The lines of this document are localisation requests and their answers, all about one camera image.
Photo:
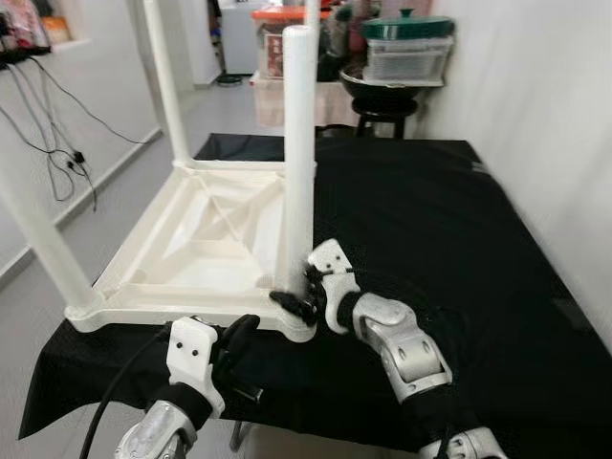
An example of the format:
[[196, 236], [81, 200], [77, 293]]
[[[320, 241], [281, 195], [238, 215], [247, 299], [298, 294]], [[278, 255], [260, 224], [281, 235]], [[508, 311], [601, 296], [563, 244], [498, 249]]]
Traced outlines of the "beige table cover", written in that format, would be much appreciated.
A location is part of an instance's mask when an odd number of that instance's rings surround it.
[[[253, 76], [249, 80], [256, 104], [256, 121], [262, 127], [281, 127], [284, 123], [284, 84], [281, 79]], [[359, 115], [351, 108], [353, 97], [340, 82], [318, 82], [315, 90], [316, 126], [355, 127]]]

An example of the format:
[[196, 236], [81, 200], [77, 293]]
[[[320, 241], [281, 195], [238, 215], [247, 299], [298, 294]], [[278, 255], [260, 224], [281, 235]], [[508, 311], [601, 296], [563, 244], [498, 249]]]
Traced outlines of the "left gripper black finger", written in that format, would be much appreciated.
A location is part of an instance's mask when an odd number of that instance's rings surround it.
[[258, 331], [261, 317], [244, 315], [224, 329], [217, 340], [218, 370], [232, 370], [241, 359], [245, 358], [251, 348], [254, 332]]

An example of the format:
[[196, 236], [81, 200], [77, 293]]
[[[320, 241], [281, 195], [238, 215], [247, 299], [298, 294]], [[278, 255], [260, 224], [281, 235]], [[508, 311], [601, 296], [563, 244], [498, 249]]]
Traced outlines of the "black bag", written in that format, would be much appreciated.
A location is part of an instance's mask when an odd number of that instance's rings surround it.
[[361, 25], [373, 8], [371, 0], [323, 0], [320, 13], [317, 82], [332, 82], [361, 44]]

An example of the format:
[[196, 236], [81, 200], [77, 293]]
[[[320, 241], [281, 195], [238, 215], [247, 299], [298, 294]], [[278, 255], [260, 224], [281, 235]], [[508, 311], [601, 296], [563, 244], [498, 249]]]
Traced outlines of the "white appliance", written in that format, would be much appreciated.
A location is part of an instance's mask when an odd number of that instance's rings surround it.
[[227, 75], [256, 74], [256, 21], [252, 14], [267, 0], [217, 0], [220, 21], [220, 48]]

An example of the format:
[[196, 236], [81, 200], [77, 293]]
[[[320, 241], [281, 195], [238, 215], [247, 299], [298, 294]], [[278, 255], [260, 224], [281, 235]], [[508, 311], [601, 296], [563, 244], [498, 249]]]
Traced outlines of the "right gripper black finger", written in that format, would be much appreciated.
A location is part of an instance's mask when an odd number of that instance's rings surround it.
[[309, 300], [301, 296], [297, 296], [290, 292], [284, 292], [284, 290], [272, 290], [270, 292], [270, 299], [276, 303], [281, 310], [288, 312], [288, 314], [300, 319], [303, 324], [316, 325], [317, 324], [317, 310]]

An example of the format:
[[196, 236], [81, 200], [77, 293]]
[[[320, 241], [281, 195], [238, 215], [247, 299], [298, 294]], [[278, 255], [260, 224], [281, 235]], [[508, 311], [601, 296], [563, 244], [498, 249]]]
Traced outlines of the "cream plastic table top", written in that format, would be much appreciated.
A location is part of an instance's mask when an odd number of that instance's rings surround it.
[[305, 342], [315, 327], [272, 301], [301, 279], [287, 233], [282, 162], [196, 161], [172, 166], [165, 184], [93, 284], [96, 298], [67, 309], [80, 333], [110, 324], [161, 324], [198, 316]]

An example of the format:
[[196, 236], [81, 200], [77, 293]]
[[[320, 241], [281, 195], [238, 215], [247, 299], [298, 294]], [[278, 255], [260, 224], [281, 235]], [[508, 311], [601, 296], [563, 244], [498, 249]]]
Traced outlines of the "clear storage box green lid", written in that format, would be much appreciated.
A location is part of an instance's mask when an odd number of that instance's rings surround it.
[[368, 19], [361, 26], [367, 43], [363, 79], [385, 86], [442, 86], [454, 28], [454, 19], [416, 16], [407, 8]]

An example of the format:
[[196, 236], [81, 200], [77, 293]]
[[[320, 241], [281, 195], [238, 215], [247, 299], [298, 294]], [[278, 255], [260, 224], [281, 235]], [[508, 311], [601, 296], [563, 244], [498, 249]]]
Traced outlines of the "black round stool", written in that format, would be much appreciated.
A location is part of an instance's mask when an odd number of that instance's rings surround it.
[[375, 125], [392, 125], [393, 139], [405, 139], [409, 118], [416, 114], [420, 104], [414, 98], [355, 98], [351, 109], [359, 115], [355, 136], [375, 136]]

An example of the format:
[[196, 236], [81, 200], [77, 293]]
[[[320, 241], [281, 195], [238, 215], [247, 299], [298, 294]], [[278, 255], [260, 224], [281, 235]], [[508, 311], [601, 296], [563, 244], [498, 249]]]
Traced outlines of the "black tablecloth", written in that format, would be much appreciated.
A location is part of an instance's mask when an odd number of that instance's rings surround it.
[[[364, 288], [424, 302], [478, 420], [513, 459], [611, 459], [612, 362], [593, 328], [550, 298], [569, 295], [464, 141], [317, 142], [316, 236], [337, 239]], [[380, 364], [350, 338], [292, 342], [263, 332], [239, 376], [263, 389], [228, 419], [382, 448], [414, 450]]]

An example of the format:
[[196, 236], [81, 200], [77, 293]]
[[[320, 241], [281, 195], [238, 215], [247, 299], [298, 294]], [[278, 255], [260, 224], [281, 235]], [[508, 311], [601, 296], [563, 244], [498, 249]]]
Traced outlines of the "grey metal folding table frame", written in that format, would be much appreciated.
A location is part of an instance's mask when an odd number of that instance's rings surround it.
[[249, 433], [253, 423], [245, 423], [245, 421], [233, 421], [232, 428], [229, 434], [228, 448], [231, 453], [239, 453], [244, 443], [246, 434]]

